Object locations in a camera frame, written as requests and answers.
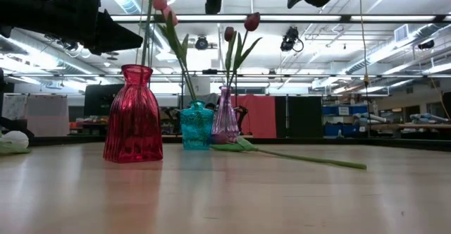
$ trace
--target cloth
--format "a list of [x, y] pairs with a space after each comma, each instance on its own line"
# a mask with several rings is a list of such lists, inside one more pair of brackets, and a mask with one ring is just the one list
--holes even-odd
[[241, 123], [243, 134], [252, 133], [254, 138], [277, 138], [276, 100], [272, 96], [232, 96], [233, 106], [243, 106], [249, 112]]

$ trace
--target vase neck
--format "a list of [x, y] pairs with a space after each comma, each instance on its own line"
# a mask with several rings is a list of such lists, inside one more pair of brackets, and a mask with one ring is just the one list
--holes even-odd
[[204, 108], [205, 102], [200, 100], [191, 101], [191, 109], [202, 110]]
[[124, 65], [122, 73], [127, 85], [146, 85], [150, 81], [153, 70], [146, 66]]

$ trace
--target glass vase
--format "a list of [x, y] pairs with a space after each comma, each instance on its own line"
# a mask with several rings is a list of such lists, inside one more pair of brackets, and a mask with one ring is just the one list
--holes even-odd
[[228, 142], [231, 143], [237, 142], [238, 135], [240, 135], [229, 87], [221, 88], [221, 101], [219, 102], [218, 114], [216, 115], [212, 133], [214, 135], [225, 135], [228, 138]]
[[122, 72], [125, 86], [111, 105], [104, 158], [116, 163], [162, 160], [159, 106], [147, 86], [153, 70], [124, 65]]
[[183, 149], [209, 150], [214, 112], [205, 109], [203, 101], [196, 100], [190, 103], [191, 108], [182, 110], [180, 114]]

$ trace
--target table surface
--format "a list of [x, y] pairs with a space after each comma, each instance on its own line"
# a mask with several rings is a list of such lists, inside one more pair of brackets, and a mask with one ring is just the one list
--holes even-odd
[[0, 233], [439, 234], [451, 230], [451, 154], [264, 145], [368, 164], [358, 171], [258, 153], [184, 152], [114, 164], [102, 143], [0, 157]]

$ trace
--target ceiling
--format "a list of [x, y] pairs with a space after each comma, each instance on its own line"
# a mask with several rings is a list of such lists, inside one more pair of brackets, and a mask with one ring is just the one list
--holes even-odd
[[[174, 0], [171, 7], [177, 14], [204, 14], [204, 4], [206, 0]], [[142, 12], [146, 13], [148, 0], [136, 0], [137, 5], [142, 7]], [[251, 12], [260, 12], [261, 14], [359, 14], [359, 0], [330, 0], [322, 9], [311, 6], [304, 1], [299, 2], [294, 8], [287, 9], [287, 0], [223, 0], [222, 14], [247, 14]], [[101, 10], [106, 9], [111, 15], [125, 14], [116, 0], [102, 0]], [[451, 12], [451, 0], [362, 0], [363, 14], [393, 14], [393, 15], [434, 15], [448, 14]], [[179, 37], [189, 34], [191, 38], [206, 36], [211, 43], [220, 44], [222, 50], [226, 49], [226, 43], [219, 38], [222, 36], [225, 27], [233, 26], [239, 32], [244, 32], [244, 26], [241, 23], [181, 23], [176, 27]], [[304, 40], [304, 50], [300, 53], [293, 51], [282, 52], [280, 43], [282, 37], [290, 26], [295, 26]], [[365, 24], [364, 36], [365, 44], [362, 40], [362, 26], [360, 24], [308, 24], [308, 23], [262, 23], [259, 28], [249, 35], [249, 40], [263, 37], [255, 50], [243, 63], [240, 73], [268, 73], [270, 69], [276, 70], [278, 74], [338, 74], [342, 75], [346, 68], [349, 68], [351, 61], [356, 61], [364, 57], [364, 47], [366, 46], [367, 56], [371, 54], [373, 48], [378, 48], [382, 44], [393, 38], [394, 30], [401, 27], [402, 24]], [[144, 35], [138, 24], [124, 24], [133, 32]], [[50, 42], [43, 35], [26, 30], [16, 29], [16, 40], [25, 45], [43, 47], [42, 53], [51, 55], [61, 60], [61, 57], [67, 57], [62, 47], [54, 42]], [[435, 41], [435, 47], [429, 50], [419, 50], [410, 46], [399, 48], [388, 56], [379, 58], [369, 67], [369, 74], [384, 74], [387, 70], [401, 66], [407, 62], [417, 59], [421, 55], [427, 55], [438, 52], [449, 46], [450, 31], [447, 29], [435, 33], [431, 39]], [[155, 73], [180, 72], [177, 62], [167, 62], [164, 58], [160, 60], [156, 57], [160, 51], [157, 48], [152, 49], [151, 63], [146, 62], [147, 66], [155, 69]], [[102, 73], [119, 73], [123, 64], [140, 63], [142, 49], [133, 49], [118, 51], [117, 61], [110, 61], [108, 54], [101, 56], [90, 55], [86, 51], [70, 54], [66, 60], [71, 68], [75, 68], [72, 74], [84, 75], [87, 72], [97, 75]], [[209, 49], [206, 51], [197, 51], [189, 49], [189, 69], [202, 70], [206, 68], [221, 69], [221, 54], [218, 49]], [[425, 62], [422, 69], [426, 70], [430, 66]], [[400, 70], [396, 74], [411, 74], [412, 70], [417, 71], [417, 64], [408, 69]], [[363, 75], [364, 70], [358, 70], [354, 75]], [[345, 80], [332, 80], [326, 83], [331, 86], [331, 92], [342, 86], [363, 85], [360, 78], [346, 78]], [[152, 82], [176, 83], [178, 78], [155, 77]], [[296, 82], [312, 82], [314, 80], [324, 80], [321, 78], [278, 78], [277, 86], [290, 87]], [[113, 80], [104, 80], [104, 83], [117, 83], [120, 78]], [[246, 82], [266, 82], [267, 78], [240, 78], [239, 82], [243, 85]]]

